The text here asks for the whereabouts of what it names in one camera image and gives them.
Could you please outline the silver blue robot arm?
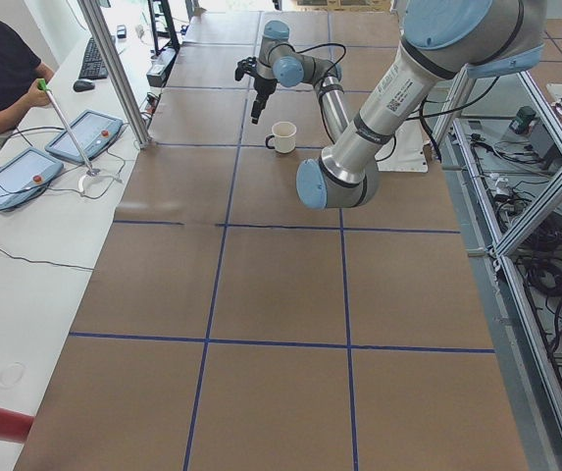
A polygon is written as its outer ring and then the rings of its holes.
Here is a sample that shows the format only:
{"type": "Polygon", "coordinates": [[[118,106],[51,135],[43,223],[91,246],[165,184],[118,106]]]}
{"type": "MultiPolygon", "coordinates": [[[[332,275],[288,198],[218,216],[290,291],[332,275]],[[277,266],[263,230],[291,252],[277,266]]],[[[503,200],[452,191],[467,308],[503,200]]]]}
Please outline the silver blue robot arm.
{"type": "Polygon", "coordinates": [[[296,191],[311,209],[354,208],[380,185],[378,153],[441,81],[501,77],[541,59],[544,1],[410,1],[395,57],[363,103],[345,99],[339,65],[299,52],[282,21],[265,24],[257,56],[240,60],[235,79],[254,79],[251,120],[278,86],[312,86],[331,144],[300,163],[296,191]]]}

